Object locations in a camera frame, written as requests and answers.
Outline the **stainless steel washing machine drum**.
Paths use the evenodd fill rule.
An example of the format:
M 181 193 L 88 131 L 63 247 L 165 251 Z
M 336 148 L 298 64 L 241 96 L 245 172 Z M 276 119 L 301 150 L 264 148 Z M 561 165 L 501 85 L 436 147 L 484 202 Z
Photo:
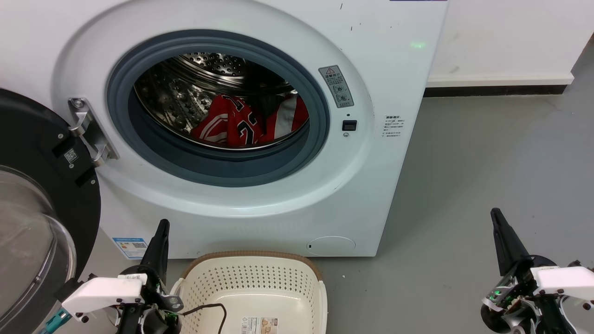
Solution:
M 136 97 L 146 113 L 174 135 L 202 147 L 249 151 L 281 144 L 297 132 L 262 146 L 226 148 L 193 139 L 190 131 L 208 114 L 214 98 L 232 95 L 252 103 L 268 96 L 298 94 L 289 82 L 265 66 L 221 53 L 194 51 L 166 59 L 146 70 L 134 84 Z

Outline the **round filter cover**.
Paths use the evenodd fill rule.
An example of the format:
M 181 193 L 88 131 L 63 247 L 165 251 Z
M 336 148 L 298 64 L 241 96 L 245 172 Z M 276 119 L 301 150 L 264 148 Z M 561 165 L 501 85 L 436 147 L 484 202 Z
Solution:
M 346 257 L 354 251 L 353 240 L 340 236 L 324 236 L 311 240 L 306 245 L 310 254 L 318 257 Z

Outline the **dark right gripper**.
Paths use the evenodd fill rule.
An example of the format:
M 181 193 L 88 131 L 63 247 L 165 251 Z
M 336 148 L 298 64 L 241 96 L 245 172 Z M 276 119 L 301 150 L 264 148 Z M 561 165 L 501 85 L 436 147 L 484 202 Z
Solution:
M 497 334 L 576 334 L 563 302 L 570 288 L 560 267 L 528 250 L 499 208 L 492 208 L 501 281 L 482 300 L 481 318 Z

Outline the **teal connector plug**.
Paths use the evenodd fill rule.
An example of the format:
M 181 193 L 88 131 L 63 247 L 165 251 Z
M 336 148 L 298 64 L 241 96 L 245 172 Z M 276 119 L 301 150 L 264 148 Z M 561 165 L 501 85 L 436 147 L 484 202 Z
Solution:
M 37 334 L 54 334 L 58 328 L 68 323 L 71 318 L 72 315 L 68 313 L 66 309 L 61 308 L 56 313 L 54 313 L 54 315 L 48 321 L 45 322 Z

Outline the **silver metal door hinge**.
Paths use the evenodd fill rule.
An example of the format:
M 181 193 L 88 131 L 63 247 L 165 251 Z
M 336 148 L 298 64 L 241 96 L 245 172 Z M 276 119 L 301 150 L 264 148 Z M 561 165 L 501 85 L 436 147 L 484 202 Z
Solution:
M 68 108 L 75 121 L 74 125 L 69 126 L 69 129 L 76 137 L 83 140 L 89 150 L 93 165 L 101 167 L 109 160 L 119 160 L 119 153 L 113 146 L 113 142 L 104 133 L 89 102 L 83 97 L 72 97 L 68 99 Z

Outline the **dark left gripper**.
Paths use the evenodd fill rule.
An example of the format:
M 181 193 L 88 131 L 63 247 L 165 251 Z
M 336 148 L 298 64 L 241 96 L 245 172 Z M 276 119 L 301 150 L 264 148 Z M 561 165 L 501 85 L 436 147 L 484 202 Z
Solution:
M 117 306 L 117 334 L 180 334 L 184 302 L 165 286 L 169 258 L 169 220 L 161 220 L 139 267 L 122 271 L 125 278 L 147 277 L 140 296 Z

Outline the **blue energy label sticker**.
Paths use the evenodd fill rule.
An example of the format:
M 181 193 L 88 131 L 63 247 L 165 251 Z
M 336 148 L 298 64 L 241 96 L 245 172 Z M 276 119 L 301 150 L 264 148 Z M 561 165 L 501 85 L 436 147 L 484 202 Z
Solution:
M 148 243 L 143 238 L 112 238 L 112 240 L 127 259 L 142 260 L 146 254 Z

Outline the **grey rubber door gasket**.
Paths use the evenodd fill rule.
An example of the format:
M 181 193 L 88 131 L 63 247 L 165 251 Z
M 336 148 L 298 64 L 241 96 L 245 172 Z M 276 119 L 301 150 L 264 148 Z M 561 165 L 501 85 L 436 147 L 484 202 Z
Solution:
M 249 151 L 202 147 L 169 132 L 146 113 L 134 84 L 152 66 L 194 51 L 244 58 L 280 75 L 303 98 L 308 126 L 281 144 Z M 144 160 L 173 176 L 211 186 L 259 186 L 296 173 L 320 152 L 330 125 L 324 89 L 301 64 L 272 45 L 214 30 L 169 32 L 131 49 L 110 76 L 107 106 L 120 136 Z

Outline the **grey warning sticker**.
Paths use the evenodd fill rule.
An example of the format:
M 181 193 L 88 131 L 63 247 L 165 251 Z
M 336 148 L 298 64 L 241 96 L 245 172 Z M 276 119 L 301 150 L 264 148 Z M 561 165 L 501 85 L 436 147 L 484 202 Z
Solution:
M 337 108 L 354 106 L 348 83 L 338 65 L 321 67 L 318 71 L 324 78 Z

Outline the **black round washer door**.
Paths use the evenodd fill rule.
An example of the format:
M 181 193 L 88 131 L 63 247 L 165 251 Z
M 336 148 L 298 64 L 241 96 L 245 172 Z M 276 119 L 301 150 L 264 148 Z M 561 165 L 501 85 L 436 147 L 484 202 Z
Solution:
M 74 148 L 72 165 L 63 154 Z M 0 89 L 0 167 L 32 180 L 49 199 L 76 251 L 78 279 L 95 245 L 101 197 L 95 165 L 69 124 L 32 99 Z

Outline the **white ledge with black base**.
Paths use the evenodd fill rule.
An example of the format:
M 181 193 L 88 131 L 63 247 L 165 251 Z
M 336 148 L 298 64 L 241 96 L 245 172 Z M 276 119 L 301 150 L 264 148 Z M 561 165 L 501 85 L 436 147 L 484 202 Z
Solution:
M 423 97 L 562 95 L 574 80 L 571 72 L 544 76 L 431 77 Z

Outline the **clear door glass bowl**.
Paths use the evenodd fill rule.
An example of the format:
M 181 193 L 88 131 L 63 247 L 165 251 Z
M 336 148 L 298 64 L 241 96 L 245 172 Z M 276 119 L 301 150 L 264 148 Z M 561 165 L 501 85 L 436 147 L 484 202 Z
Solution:
M 76 272 L 73 242 L 46 195 L 0 167 L 0 334 L 36 334 Z

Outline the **white front-load washing machine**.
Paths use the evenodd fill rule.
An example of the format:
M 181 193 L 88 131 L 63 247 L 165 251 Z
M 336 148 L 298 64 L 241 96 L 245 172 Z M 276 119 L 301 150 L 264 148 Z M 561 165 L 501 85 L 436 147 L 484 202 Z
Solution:
M 69 126 L 68 99 L 89 102 L 120 155 L 95 167 L 98 230 L 111 240 L 148 243 L 165 218 L 170 258 L 216 251 L 316 257 L 306 245 L 324 236 L 353 240 L 349 257 L 372 257 L 447 10 L 448 0 L 0 0 L 0 89 L 42 104 Z M 187 30 L 247 36 L 308 70 L 329 106 L 316 157 L 274 182 L 225 187 L 173 176 L 137 154 L 110 117 L 110 76 L 144 41 Z M 352 107 L 336 107 L 318 71 L 333 65 Z M 384 116 L 403 116 L 401 137 L 381 136 Z M 342 131 L 344 120 L 357 120 L 357 130 Z

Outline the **red basketball jersey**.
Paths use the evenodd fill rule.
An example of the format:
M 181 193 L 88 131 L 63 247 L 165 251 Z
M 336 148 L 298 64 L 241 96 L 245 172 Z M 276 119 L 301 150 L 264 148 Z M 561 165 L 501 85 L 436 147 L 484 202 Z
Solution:
M 247 148 L 279 142 L 308 121 L 309 112 L 298 94 L 268 96 L 252 103 L 220 94 L 190 135 L 226 148 Z

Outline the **cream perforated laundry basket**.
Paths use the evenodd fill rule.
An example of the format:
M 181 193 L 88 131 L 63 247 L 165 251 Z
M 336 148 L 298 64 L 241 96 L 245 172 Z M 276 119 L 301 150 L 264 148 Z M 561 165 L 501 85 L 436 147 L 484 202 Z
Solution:
M 185 306 L 180 334 L 240 334 L 243 317 L 276 317 L 278 334 L 327 334 L 323 277 L 303 256 L 212 252 L 193 260 L 172 292 Z

